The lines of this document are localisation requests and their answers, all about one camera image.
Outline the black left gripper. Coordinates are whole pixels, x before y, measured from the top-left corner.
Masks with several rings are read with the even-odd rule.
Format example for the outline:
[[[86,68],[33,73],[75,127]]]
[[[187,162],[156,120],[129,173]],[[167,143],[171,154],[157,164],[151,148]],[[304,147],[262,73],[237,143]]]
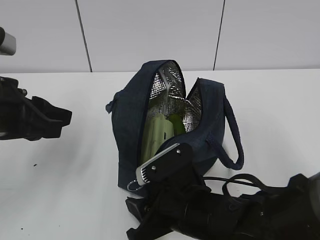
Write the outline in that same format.
[[[72,112],[59,108],[47,100],[33,96],[32,104],[40,112],[41,137],[27,133],[28,91],[19,87],[19,81],[10,77],[0,78],[0,139],[2,141],[25,139],[38,141],[42,138],[59,138],[62,128],[71,123]]]

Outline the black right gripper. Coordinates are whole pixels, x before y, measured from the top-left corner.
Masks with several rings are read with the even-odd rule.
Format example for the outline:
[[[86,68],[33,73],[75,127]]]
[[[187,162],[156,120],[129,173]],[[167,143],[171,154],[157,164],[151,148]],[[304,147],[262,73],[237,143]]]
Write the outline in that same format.
[[[161,183],[149,183],[148,196],[128,197],[128,211],[139,221],[126,231],[129,240],[156,240],[173,231],[184,219],[188,201],[199,191],[209,192],[203,177],[196,172],[178,173]]]

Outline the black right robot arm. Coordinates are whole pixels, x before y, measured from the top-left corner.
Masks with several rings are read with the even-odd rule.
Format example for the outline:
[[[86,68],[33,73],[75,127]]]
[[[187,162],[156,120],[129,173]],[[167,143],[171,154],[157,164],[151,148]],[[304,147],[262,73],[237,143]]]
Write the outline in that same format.
[[[198,240],[317,240],[320,176],[297,174],[285,187],[270,187],[251,174],[224,181],[222,194],[189,172],[149,183],[145,198],[126,200],[139,221],[130,240],[155,240],[178,232]]]

